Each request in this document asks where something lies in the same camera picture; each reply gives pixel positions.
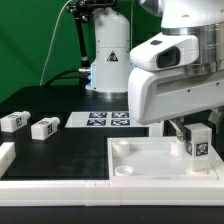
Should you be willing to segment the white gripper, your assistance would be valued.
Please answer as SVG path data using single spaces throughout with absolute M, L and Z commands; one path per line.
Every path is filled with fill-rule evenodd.
M 143 125 L 170 119 L 180 142 L 186 141 L 181 116 L 212 109 L 208 121 L 218 133 L 224 118 L 224 111 L 216 108 L 224 106 L 224 71 L 187 76 L 182 68 L 155 73 L 135 68 L 128 82 L 128 106 Z

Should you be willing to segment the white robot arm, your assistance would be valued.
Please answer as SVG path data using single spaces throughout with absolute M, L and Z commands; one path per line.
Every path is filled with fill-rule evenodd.
M 161 32 L 126 51 L 115 18 L 96 13 L 96 59 L 87 90 L 128 96 L 141 124 L 224 106 L 224 0 L 140 0 Z

